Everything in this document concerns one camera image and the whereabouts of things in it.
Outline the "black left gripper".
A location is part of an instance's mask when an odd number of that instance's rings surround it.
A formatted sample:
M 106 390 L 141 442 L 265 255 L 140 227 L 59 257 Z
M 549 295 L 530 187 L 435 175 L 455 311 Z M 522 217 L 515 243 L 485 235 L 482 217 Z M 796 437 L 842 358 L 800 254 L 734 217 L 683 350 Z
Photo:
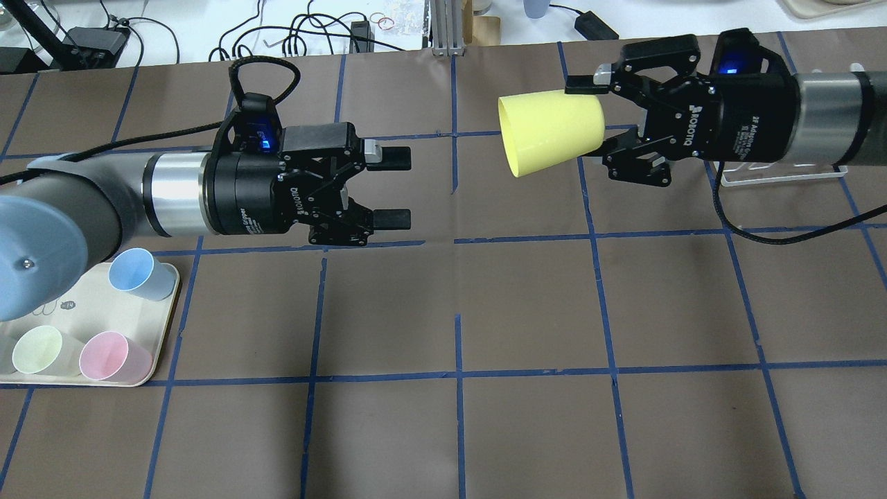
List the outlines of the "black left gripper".
M 288 127 L 276 143 L 222 142 L 204 181 L 210 227 L 222 236 L 267 236 L 301 224 L 311 243 L 363 246 L 374 231 L 412 229 L 412 212 L 371 211 L 346 183 L 365 170 L 411 169 L 411 148 L 359 138 L 346 122 Z

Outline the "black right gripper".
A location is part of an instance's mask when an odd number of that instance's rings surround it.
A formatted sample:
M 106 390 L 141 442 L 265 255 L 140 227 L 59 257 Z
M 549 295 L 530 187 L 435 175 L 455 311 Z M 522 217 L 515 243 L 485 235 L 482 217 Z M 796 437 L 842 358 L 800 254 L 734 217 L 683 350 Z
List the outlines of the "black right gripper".
M 612 180 L 667 186 L 678 160 L 776 161 L 799 115 L 796 77 L 701 73 L 695 35 L 624 45 L 592 75 L 567 75 L 565 94 L 615 94 L 645 110 L 643 123 L 601 145 Z

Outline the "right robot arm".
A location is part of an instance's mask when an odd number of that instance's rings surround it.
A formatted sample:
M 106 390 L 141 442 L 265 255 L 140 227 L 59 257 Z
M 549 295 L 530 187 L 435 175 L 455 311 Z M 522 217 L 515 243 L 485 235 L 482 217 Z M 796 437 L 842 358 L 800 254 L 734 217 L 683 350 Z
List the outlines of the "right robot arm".
M 606 139 L 612 180 L 669 183 L 669 164 L 724 162 L 830 166 L 885 164 L 885 73 L 793 73 L 747 29 L 722 32 L 712 68 L 694 35 L 624 45 L 593 75 L 568 76 L 567 94 L 615 94 L 646 112 L 640 127 Z

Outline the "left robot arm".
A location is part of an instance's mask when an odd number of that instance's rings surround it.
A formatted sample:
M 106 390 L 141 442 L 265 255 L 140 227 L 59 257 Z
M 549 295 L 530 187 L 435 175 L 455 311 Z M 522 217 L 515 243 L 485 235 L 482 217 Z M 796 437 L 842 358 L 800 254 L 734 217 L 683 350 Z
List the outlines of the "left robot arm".
M 2 320 L 70 290 L 136 236 L 266 236 L 308 225 L 317 245 L 363 247 L 408 230 L 409 209 L 369 209 L 346 192 L 365 171 L 408 171 L 411 150 L 359 138 L 348 122 L 292 126 L 209 150 L 42 159 L 2 190 Z

